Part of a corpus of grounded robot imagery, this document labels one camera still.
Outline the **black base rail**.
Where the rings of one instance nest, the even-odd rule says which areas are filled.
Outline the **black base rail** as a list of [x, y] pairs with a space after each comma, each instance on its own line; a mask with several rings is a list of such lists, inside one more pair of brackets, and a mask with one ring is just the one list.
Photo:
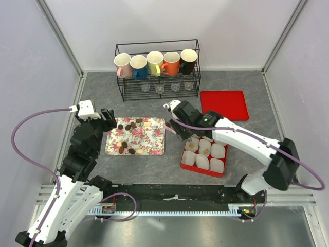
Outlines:
[[224, 185], [113, 184], [103, 196], [118, 192], [132, 195], [138, 212], [227, 211], [229, 204], [253, 206], [264, 202], [261, 192], [249, 196]]

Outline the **floral serving tray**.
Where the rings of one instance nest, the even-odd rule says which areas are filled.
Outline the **floral serving tray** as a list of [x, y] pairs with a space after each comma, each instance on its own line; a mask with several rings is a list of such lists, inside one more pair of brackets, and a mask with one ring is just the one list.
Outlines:
[[[117, 128], [108, 132], [105, 153], [107, 155], [151, 155], [165, 152], [165, 120], [160, 117], [119, 117]], [[142, 149], [142, 154], [130, 154], [128, 149]]]

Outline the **pink-tipped metal tongs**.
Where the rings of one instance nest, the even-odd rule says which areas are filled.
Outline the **pink-tipped metal tongs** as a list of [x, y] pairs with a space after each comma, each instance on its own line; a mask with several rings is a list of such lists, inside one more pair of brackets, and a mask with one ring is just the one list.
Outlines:
[[176, 137], [179, 138], [181, 141], [184, 141], [184, 140], [191, 141], [191, 135], [189, 134], [189, 132], [186, 132], [186, 129], [184, 127], [179, 127], [178, 131], [177, 131], [174, 127], [172, 127], [170, 125], [169, 122], [165, 122], [164, 128], [167, 131], [176, 135]]

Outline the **black and red mug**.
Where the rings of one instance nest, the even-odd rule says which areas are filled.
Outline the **black and red mug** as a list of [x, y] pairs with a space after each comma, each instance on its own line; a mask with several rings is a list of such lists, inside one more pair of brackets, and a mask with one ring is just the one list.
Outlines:
[[183, 75], [191, 74], [194, 70], [195, 62], [198, 59], [198, 54], [195, 50], [184, 49], [180, 53], [179, 71]]

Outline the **red chocolate box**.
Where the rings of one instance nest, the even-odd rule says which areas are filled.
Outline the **red chocolate box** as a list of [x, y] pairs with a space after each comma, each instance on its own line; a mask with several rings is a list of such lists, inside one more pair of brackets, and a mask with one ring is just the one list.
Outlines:
[[180, 167], [211, 177], [220, 178], [224, 175], [229, 145], [207, 137], [192, 135], [191, 141], [186, 141], [182, 153]]

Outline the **clear glass cup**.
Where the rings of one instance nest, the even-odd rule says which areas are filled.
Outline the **clear glass cup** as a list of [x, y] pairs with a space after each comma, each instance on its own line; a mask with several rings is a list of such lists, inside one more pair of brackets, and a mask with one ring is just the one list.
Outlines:
[[165, 84], [163, 83], [155, 83], [155, 91], [158, 94], [162, 94], [165, 91]]
[[180, 82], [171, 83], [171, 90], [174, 92], [178, 92], [180, 89]]
[[193, 89], [193, 86], [194, 86], [194, 82], [192, 81], [188, 81], [184, 83], [184, 88], [187, 91], [191, 91]]
[[148, 92], [150, 90], [150, 85], [149, 84], [142, 84], [141, 85], [141, 90], [143, 92]]

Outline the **pink mug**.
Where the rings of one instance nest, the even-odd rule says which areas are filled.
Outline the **pink mug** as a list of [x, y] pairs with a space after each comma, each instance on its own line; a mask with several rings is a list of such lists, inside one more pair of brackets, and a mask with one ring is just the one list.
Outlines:
[[114, 64], [117, 69], [117, 76], [120, 79], [130, 78], [133, 75], [132, 67], [130, 66], [131, 56], [127, 53], [120, 53], [115, 56]]

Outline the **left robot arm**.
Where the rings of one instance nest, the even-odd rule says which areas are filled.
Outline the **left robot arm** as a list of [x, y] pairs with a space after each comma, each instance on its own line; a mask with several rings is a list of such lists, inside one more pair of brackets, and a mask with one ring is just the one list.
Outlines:
[[113, 190], [110, 181], [101, 177], [92, 179], [76, 203], [73, 197], [87, 181], [101, 151], [103, 135], [117, 127], [114, 111], [74, 105], [79, 125], [70, 139], [68, 154], [62, 161], [55, 187], [36, 222], [27, 231], [19, 232], [15, 241], [22, 246], [67, 246], [73, 231], [100, 200], [108, 202]]

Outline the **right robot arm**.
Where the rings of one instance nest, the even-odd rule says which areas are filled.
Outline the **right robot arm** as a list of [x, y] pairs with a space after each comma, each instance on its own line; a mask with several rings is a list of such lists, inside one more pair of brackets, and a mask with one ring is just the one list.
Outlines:
[[263, 137], [231, 122], [214, 111], [202, 114], [187, 101], [172, 100], [163, 106], [171, 116], [170, 126], [181, 140], [192, 135], [226, 143], [253, 156], [264, 168], [241, 178], [235, 196], [248, 202], [255, 194], [271, 187], [286, 191], [292, 183], [299, 164], [294, 142]]

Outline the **red box lid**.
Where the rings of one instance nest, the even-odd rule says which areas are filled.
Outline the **red box lid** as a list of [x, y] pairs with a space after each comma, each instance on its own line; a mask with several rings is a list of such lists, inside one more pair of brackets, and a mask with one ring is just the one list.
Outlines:
[[201, 91], [202, 113], [213, 111], [230, 121], [247, 121], [249, 114], [244, 93], [241, 90]]

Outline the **orange mug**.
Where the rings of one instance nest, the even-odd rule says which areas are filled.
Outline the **orange mug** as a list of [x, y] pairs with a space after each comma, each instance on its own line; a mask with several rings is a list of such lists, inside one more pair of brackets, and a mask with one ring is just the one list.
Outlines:
[[179, 71], [180, 54], [177, 52], [167, 52], [163, 56], [161, 72], [168, 76], [175, 76]]

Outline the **blue mug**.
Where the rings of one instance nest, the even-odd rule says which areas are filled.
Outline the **blue mug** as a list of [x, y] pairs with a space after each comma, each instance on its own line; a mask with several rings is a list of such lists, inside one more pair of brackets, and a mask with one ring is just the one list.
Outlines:
[[148, 61], [143, 55], [135, 55], [130, 60], [130, 66], [133, 69], [133, 78], [143, 80], [148, 76]]

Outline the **yellow-green mug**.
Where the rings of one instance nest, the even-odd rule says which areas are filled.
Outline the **yellow-green mug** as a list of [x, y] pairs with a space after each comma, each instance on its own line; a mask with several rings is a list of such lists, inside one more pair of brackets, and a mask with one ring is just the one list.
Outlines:
[[161, 66], [163, 65], [163, 54], [159, 51], [152, 51], [147, 54], [149, 72], [152, 76], [159, 77], [162, 73]]

